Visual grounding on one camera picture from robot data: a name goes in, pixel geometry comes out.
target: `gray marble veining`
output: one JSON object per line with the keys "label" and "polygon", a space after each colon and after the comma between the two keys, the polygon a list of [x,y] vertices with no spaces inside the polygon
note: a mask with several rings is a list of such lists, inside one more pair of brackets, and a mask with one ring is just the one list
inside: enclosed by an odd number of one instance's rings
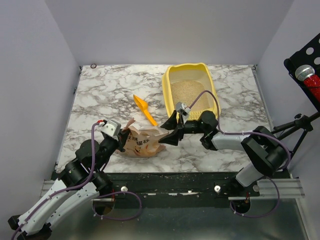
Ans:
{"label": "gray marble veining", "polygon": [[[135,118],[135,127],[151,126],[133,101],[133,94],[148,102],[149,112],[160,125],[167,119],[162,75],[169,65],[84,66],[70,120],[63,140],[57,171],[75,158],[80,144],[90,139],[90,129],[99,119],[115,119],[125,125]],[[224,131],[248,131],[269,127],[252,70],[247,65],[209,65],[217,91]],[[95,132],[95,139],[102,135]],[[201,135],[185,135],[179,146],[167,145],[152,158],[130,158],[113,154],[106,172],[227,172],[245,167],[249,159],[235,150],[209,151]]]}

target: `white side wall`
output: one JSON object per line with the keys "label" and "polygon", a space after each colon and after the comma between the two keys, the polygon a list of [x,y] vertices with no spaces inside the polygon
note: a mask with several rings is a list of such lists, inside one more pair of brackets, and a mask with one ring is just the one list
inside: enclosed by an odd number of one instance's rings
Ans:
{"label": "white side wall", "polygon": [[79,67],[44,0],[0,3],[0,238],[39,199],[58,156]]}
{"label": "white side wall", "polygon": [[257,64],[293,0],[46,0],[81,65]]}
{"label": "white side wall", "polygon": [[[258,64],[258,79],[275,126],[291,122],[298,113],[317,111],[289,77],[283,62],[320,32],[319,10],[319,0],[295,0]],[[290,170],[300,177],[314,225],[320,226],[320,119],[312,125],[314,131],[308,133]],[[300,134],[286,141],[291,149]]]}

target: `red wire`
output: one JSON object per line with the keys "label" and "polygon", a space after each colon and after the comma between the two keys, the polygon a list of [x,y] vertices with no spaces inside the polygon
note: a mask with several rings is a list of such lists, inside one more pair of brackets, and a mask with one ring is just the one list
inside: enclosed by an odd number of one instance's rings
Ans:
{"label": "red wire", "polygon": [[115,201],[116,201],[116,197],[115,197],[115,195],[112,195],[112,201],[113,201],[113,202],[115,202]]}
{"label": "red wire", "polygon": [[246,198],[245,198],[244,201],[247,201],[248,199],[249,199],[249,192],[247,191],[247,192],[246,192]]}

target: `yellow litter box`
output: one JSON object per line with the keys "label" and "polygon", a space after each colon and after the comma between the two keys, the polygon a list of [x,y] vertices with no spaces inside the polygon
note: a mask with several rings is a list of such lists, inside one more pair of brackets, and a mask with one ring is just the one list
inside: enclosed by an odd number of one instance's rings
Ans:
{"label": "yellow litter box", "polygon": [[[178,102],[190,106],[204,90],[209,90],[219,99],[208,67],[200,63],[185,63],[168,67],[162,76],[165,108],[170,117]],[[192,107],[188,120],[197,120],[203,111],[212,111],[217,116],[217,106],[209,93],[204,93]]]}

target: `red microphone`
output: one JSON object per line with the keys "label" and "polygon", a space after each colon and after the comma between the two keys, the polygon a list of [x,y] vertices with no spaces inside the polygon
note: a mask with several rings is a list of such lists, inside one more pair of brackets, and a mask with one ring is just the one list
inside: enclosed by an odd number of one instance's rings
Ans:
{"label": "red microphone", "polygon": [[310,65],[302,65],[295,70],[294,75],[320,103],[320,78],[316,75],[315,69]]}

